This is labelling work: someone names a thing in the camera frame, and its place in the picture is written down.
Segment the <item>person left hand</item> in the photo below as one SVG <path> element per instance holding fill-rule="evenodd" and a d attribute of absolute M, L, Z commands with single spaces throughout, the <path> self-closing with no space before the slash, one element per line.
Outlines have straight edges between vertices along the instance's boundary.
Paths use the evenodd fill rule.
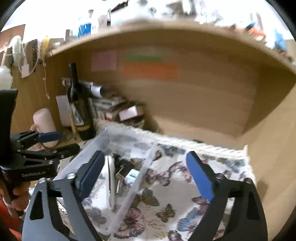
<path fill-rule="evenodd" d="M 18 218 L 19 215 L 17 214 L 17 211 L 23 212 L 27 208 L 30 200 L 30 185 L 30 182 L 23 182 L 15 187 L 13 189 L 13 195 L 15 198 L 12 200 L 5 183 L 1 181 L 1 196 L 4 200 L 4 204 L 8 208 L 8 212 L 11 217 Z"/>

